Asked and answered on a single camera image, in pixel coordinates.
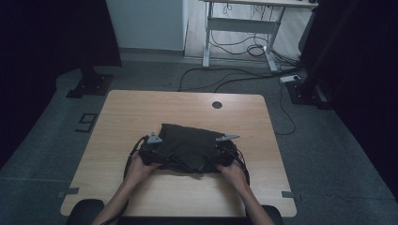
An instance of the table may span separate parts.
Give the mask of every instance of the table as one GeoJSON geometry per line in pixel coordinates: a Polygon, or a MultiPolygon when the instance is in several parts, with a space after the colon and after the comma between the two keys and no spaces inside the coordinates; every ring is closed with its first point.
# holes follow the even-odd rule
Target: table
{"type": "MultiPolygon", "coordinates": [[[[161,123],[239,134],[258,201],[277,207],[283,217],[296,213],[281,154],[264,98],[257,95],[119,91],[109,93],[70,184],[61,213],[69,215],[82,199],[107,203],[119,184],[126,160],[138,140],[161,123]],[[220,109],[212,107],[219,101],[220,109]]],[[[125,216],[244,217],[244,207],[220,174],[191,175],[154,171],[130,197],[125,216]]]]}
{"type": "Polygon", "coordinates": [[[235,32],[247,32],[247,33],[258,33],[258,34],[271,34],[270,40],[267,46],[264,46],[265,56],[268,61],[271,72],[277,72],[278,69],[275,66],[275,60],[273,53],[271,52],[275,38],[278,35],[279,27],[281,26],[282,17],[286,7],[298,7],[298,8],[314,8],[318,4],[309,3],[308,0],[202,0],[209,2],[208,13],[207,13],[207,24],[206,24],[206,41],[203,50],[203,67],[209,67],[210,61],[210,45],[209,38],[212,30],[219,31],[235,31],[235,32]],[[230,3],[230,4],[245,4],[245,5],[263,5],[263,6],[275,6],[281,7],[278,19],[276,21],[255,21],[255,20],[238,20],[229,18],[215,18],[213,17],[213,5],[214,3],[230,3]]]}

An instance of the stand base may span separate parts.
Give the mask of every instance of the stand base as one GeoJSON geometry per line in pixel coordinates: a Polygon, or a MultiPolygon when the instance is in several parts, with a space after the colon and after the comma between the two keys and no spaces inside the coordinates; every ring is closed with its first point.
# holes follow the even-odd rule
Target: stand base
{"type": "Polygon", "coordinates": [[[332,110],[319,88],[316,87],[310,95],[303,95],[299,90],[299,86],[302,84],[301,81],[286,82],[285,84],[293,104],[314,105],[318,110],[332,110]]]}
{"type": "Polygon", "coordinates": [[[203,47],[203,68],[208,68],[210,65],[210,45],[207,44],[206,48],[206,43],[203,47]]]}
{"type": "Polygon", "coordinates": [[[272,73],[278,72],[278,69],[276,68],[275,65],[275,60],[272,52],[267,53],[267,46],[264,46],[264,55],[267,58],[267,62],[269,65],[269,69],[271,70],[272,73]]]}
{"type": "Polygon", "coordinates": [[[89,96],[105,96],[108,93],[108,88],[114,79],[114,75],[100,74],[100,79],[97,83],[91,83],[89,85],[84,84],[84,78],[82,78],[74,90],[70,90],[67,94],[67,98],[82,98],[82,95],[89,96]]]}

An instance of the black curtain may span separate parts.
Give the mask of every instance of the black curtain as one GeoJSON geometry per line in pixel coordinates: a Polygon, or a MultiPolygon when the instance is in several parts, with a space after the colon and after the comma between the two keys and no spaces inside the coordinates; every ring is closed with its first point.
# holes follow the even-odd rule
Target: black curtain
{"type": "Polygon", "coordinates": [[[323,0],[302,59],[398,200],[397,5],[323,0]]]}
{"type": "Polygon", "coordinates": [[[0,1],[0,167],[81,66],[121,67],[105,0],[0,1]]]}

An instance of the metal frame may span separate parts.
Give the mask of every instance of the metal frame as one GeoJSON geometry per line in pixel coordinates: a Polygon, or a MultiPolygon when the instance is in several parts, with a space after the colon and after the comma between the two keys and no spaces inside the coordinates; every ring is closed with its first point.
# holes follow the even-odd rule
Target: metal frame
{"type": "Polygon", "coordinates": [[[225,19],[225,18],[214,18],[213,17],[214,3],[209,2],[207,24],[206,24],[206,41],[203,50],[203,67],[209,67],[210,61],[210,46],[209,38],[212,30],[218,31],[235,31],[235,32],[247,32],[247,33],[260,33],[270,34],[271,38],[267,46],[264,47],[265,56],[269,64],[271,72],[277,72],[278,69],[275,66],[274,56],[271,52],[275,38],[278,35],[279,27],[281,26],[282,17],[284,15],[285,7],[281,7],[278,19],[276,21],[252,21],[252,20],[238,20],[238,19],[225,19]]]}

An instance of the person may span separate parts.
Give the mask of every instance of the person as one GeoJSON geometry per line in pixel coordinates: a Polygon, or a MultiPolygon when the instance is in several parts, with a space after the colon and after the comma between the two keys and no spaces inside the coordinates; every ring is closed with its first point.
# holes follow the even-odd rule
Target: person
{"type": "MultiPolygon", "coordinates": [[[[134,189],[143,183],[150,173],[159,166],[160,164],[155,163],[146,166],[141,160],[141,157],[138,156],[138,153],[134,153],[126,178],[120,184],[114,197],[100,211],[92,224],[101,224],[119,213],[134,189]]],[[[254,225],[274,224],[267,212],[255,198],[250,186],[246,182],[246,176],[243,173],[242,168],[235,160],[228,167],[217,165],[217,169],[222,173],[225,180],[233,186],[238,196],[243,201],[246,206],[247,214],[254,225]]]]}

